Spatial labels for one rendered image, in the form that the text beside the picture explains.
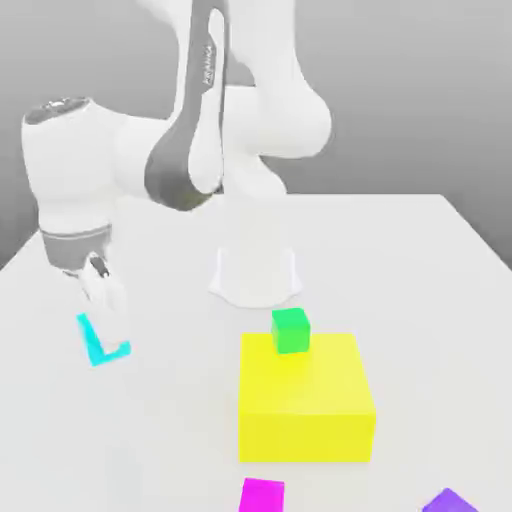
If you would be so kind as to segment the small cyan cube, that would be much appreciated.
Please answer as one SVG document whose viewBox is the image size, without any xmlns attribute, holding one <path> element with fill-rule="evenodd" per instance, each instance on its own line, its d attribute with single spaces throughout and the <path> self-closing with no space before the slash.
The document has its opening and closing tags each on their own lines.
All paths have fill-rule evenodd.
<svg viewBox="0 0 512 512">
<path fill-rule="evenodd" d="M 129 341 L 122 342 L 113 352 L 107 353 L 85 313 L 76 316 L 89 361 L 93 367 L 128 356 L 132 349 Z"/>
</svg>

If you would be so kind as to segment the large yellow box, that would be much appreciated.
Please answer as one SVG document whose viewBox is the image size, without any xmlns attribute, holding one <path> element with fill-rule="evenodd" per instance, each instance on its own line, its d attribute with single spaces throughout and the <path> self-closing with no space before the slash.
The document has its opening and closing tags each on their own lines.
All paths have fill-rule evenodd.
<svg viewBox="0 0 512 512">
<path fill-rule="evenodd" d="M 376 408 L 354 335 L 317 333 L 280 355 L 271 335 L 241 337 L 238 457 L 246 463 L 370 460 Z"/>
</svg>

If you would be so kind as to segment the small magenta cube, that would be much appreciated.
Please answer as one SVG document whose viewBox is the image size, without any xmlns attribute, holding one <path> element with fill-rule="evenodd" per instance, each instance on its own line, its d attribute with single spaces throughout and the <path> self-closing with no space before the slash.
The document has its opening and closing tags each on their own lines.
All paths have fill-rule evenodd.
<svg viewBox="0 0 512 512">
<path fill-rule="evenodd" d="M 283 512 L 284 493 L 283 481 L 246 478 L 238 512 Z"/>
</svg>

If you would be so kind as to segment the small purple cube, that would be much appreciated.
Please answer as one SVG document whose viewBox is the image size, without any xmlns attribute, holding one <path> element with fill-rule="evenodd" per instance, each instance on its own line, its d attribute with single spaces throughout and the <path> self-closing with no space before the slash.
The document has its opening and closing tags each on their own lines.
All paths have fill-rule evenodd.
<svg viewBox="0 0 512 512">
<path fill-rule="evenodd" d="M 426 505 L 421 512 L 479 512 L 472 504 L 450 488 L 444 488 Z"/>
</svg>

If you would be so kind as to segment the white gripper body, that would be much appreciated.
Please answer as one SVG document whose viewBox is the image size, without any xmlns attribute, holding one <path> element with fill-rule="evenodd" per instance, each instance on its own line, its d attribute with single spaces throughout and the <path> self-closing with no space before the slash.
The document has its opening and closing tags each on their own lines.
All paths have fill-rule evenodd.
<svg viewBox="0 0 512 512">
<path fill-rule="evenodd" d="M 103 275 L 81 272 L 79 283 L 86 296 L 84 309 L 88 315 L 123 317 L 126 314 L 125 288 L 113 272 Z"/>
</svg>

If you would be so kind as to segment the small green cube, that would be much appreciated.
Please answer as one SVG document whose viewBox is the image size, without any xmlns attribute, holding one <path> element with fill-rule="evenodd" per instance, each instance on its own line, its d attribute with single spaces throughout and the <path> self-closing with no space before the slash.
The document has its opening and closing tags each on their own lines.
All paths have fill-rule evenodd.
<svg viewBox="0 0 512 512">
<path fill-rule="evenodd" d="M 302 308 L 273 310 L 271 333 L 275 350 L 280 355 L 309 350 L 311 325 Z"/>
</svg>

